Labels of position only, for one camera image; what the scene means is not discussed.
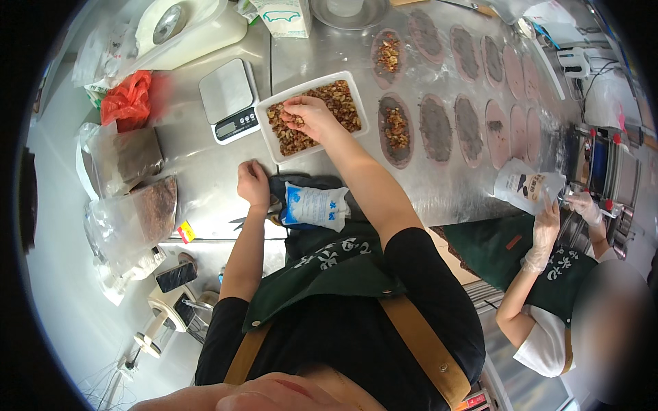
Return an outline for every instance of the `stainless steel table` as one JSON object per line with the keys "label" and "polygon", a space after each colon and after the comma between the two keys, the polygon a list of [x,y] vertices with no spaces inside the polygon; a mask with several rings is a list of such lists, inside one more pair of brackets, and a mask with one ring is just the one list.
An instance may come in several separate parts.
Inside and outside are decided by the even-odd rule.
{"label": "stainless steel table", "polygon": [[[440,70],[428,62],[416,49],[407,29],[407,17],[414,9],[422,9],[434,21],[445,49],[445,61]],[[461,24],[476,40],[476,53],[480,52],[482,36],[491,36],[502,51],[505,43],[519,53],[531,53],[540,75],[540,101],[515,101],[505,84],[503,91],[495,90],[482,75],[475,83],[464,81],[455,67],[449,42],[450,28]],[[404,78],[389,90],[382,91],[375,83],[370,70],[370,47],[374,36],[383,28],[396,30],[405,45],[407,69]],[[483,135],[482,162],[477,168],[469,168],[459,150],[456,134],[453,136],[453,152],[445,170],[441,172],[427,159],[419,132],[419,105],[426,93],[433,93],[445,102],[448,116],[454,127],[453,105],[458,94],[471,98],[480,118],[480,129],[484,133],[484,113],[489,99],[495,99],[503,112],[509,113],[513,104],[524,110],[534,107],[542,122],[542,148],[538,169],[565,173],[565,146],[567,125],[579,121],[580,108],[577,102],[560,100],[547,68],[542,64],[539,52],[528,40],[521,40],[511,27],[501,20],[486,18],[477,12],[468,11],[439,1],[415,3],[394,7],[387,18],[371,29],[350,32],[331,28],[314,20],[309,39],[272,40],[272,91],[278,93],[289,87],[340,70],[349,70],[354,75],[363,100],[371,127],[370,133],[359,139],[361,145],[383,164],[406,191],[425,226],[437,226],[482,220],[510,215],[518,209],[493,197],[497,170],[493,167]],[[415,129],[415,148],[408,167],[398,170],[384,158],[378,136],[378,102],[387,92],[401,96],[410,110]],[[323,152],[300,158],[283,166],[282,172],[302,171],[310,174],[333,174],[338,172]]]}
{"label": "stainless steel table", "polygon": [[[165,159],[162,173],[175,174],[178,182],[176,227],[187,220],[197,243],[237,238],[237,224],[228,222],[249,209],[236,192],[241,162],[254,158],[270,173],[277,171],[260,131],[219,145],[206,119],[199,81],[236,57],[251,63],[259,97],[270,97],[270,33],[262,22],[250,26],[234,45],[175,70],[155,72],[149,90],[152,125]],[[284,228],[265,224],[267,239],[286,237]]]}

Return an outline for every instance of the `apron strap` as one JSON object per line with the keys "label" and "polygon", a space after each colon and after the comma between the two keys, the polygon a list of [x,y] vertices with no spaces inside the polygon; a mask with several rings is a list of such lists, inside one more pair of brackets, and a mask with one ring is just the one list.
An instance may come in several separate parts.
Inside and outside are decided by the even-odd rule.
{"label": "apron strap", "polygon": [[[406,295],[379,299],[379,303],[420,367],[454,410],[470,391],[464,371]],[[269,321],[245,334],[226,372],[225,383],[240,385],[245,382],[271,325]]]}
{"label": "apron strap", "polygon": [[470,383],[459,364],[406,295],[379,302],[432,384],[450,409],[456,409],[470,392]]}
{"label": "apron strap", "polygon": [[245,337],[240,343],[240,347],[233,357],[230,367],[224,377],[224,382],[227,384],[240,385],[247,379],[247,374],[251,369],[256,355],[261,349],[265,335],[270,331],[272,322],[267,322],[263,327],[254,329],[245,334]]}
{"label": "apron strap", "polygon": [[562,369],[560,375],[569,371],[571,369],[571,364],[574,362],[574,352],[571,348],[571,328],[565,328],[565,352],[567,354],[565,358],[565,367]]}

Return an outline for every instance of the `mobile phone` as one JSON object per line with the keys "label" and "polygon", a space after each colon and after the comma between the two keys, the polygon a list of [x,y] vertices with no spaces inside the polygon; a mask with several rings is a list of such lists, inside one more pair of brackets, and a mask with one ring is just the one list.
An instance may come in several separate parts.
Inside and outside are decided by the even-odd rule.
{"label": "mobile phone", "polygon": [[178,267],[172,268],[169,271],[158,274],[155,277],[155,281],[158,282],[160,290],[162,290],[163,293],[168,293],[183,284],[189,283],[193,279],[196,279],[196,277],[197,270],[194,269],[194,263],[187,262]]}

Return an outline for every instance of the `lip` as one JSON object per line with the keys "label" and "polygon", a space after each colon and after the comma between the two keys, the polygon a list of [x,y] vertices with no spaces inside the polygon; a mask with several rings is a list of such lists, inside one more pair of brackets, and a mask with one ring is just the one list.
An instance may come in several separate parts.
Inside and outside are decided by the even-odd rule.
{"label": "lip", "polygon": [[292,391],[295,391],[296,393],[302,394],[305,397],[309,397],[310,399],[313,399],[313,397],[311,396],[311,393],[309,392],[309,390],[307,390],[306,388],[302,387],[299,384],[292,383],[292,382],[287,381],[285,379],[272,378],[272,381],[276,381],[279,384],[283,385],[285,388],[291,389]]}

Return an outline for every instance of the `black t-shirt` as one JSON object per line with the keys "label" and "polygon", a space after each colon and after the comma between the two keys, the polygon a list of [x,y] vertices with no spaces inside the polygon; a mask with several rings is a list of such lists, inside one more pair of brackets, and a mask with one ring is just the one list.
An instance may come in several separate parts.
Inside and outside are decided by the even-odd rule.
{"label": "black t-shirt", "polygon": [[[386,246],[384,264],[404,283],[409,300],[472,385],[484,364],[482,326],[431,237],[419,228],[399,232]],[[224,380],[243,339],[248,306],[235,297],[215,306],[199,357],[197,385]],[[269,372],[296,374],[314,363],[345,374],[388,411],[449,410],[376,299],[315,295],[284,309],[275,317],[247,379]]]}

